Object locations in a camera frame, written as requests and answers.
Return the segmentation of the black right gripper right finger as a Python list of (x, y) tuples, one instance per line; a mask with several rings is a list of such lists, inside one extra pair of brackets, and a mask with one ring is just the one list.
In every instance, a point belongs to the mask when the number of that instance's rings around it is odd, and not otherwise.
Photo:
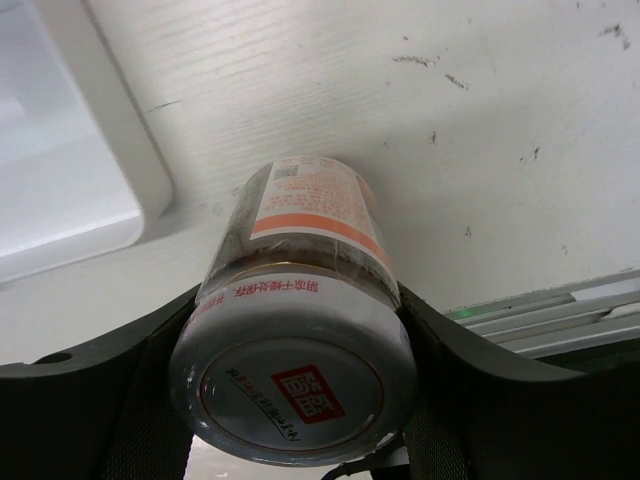
[(638, 477), (637, 340), (533, 360), (400, 294), (419, 372), (404, 430), (413, 478)]

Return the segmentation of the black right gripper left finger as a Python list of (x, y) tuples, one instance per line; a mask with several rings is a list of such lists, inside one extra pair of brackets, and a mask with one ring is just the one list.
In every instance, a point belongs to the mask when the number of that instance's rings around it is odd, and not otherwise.
[(2, 478), (183, 478), (193, 435), (172, 407), (167, 370), (195, 294), (32, 364), (2, 366)]

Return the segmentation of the short white-lid jar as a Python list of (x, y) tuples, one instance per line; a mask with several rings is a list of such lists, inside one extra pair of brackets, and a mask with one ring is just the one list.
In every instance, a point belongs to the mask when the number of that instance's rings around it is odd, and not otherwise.
[(331, 158), (276, 160), (246, 182), (169, 363), (197, 437), (315, 467), (400, 434), (418, 375), (376, 208)]

